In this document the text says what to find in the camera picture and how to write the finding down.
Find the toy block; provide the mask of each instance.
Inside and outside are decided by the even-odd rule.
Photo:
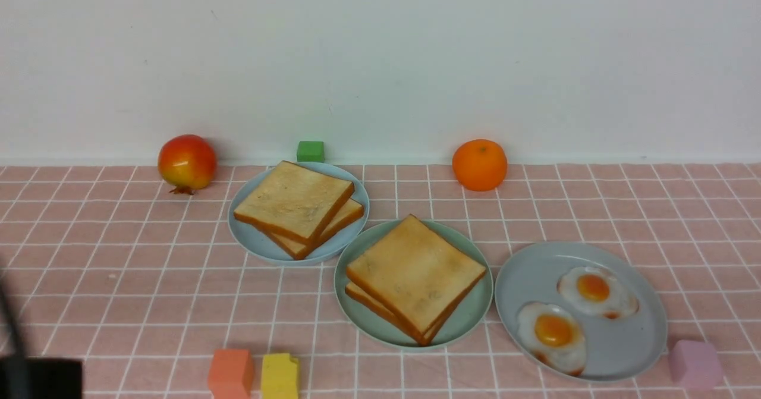
[[[680,340],[668,355],[671,380],[685,390],[711,390],[721,383],[724,371],[710,343]]]
[[[298,359],[290,353],[264,356],[262,399],[298,399]]]
[[[207,382],[215,399],[248,399],[253,385],[253,361],[249,351],[234,348],[215,351]]]
[[[325,162],[325,144],[323,142],[301,141],[296,150],[296,161]]]

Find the white wall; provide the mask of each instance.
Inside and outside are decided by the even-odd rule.
[[[0,164],[152,162],[180,133],[254,161],[482,136],[516,161],[750,160],[759,131],[761,0],[0,0]]]

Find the pink block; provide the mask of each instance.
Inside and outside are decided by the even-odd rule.
[[[716,349],[709,343],[680,340],[668,363],[671,380],[685,390],[711,390],[724,378]]]

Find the grid pattern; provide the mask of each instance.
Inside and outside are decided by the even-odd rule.
[[[463,190],[448,166],[344,168],[372,198],[369,226],[434,218],[495,274],[535,241],[616,253],[659,291],[669,346],[716,345],[724,385],[686,394],[663,359],[616,385],[569,382],[523,358],[493,307],[447,350],[375,343],[340,312],[335,259],[281,269],[234,242],[229,202],[263,166],[221,168],[191,199],[153,166],[0,168],[0,256],[32,351],[84,359],[88,399],[209,399],[219,347],[250,348],[257,368],[294,353],[313,399],[761,397],[761,164],[513,165],[489,193]]]

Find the black object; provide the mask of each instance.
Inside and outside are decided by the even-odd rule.
[[[0,283],[0,309],[13,354],[0,359],[0,399],[82,399],[82,362],[28,358],[16,312]]]

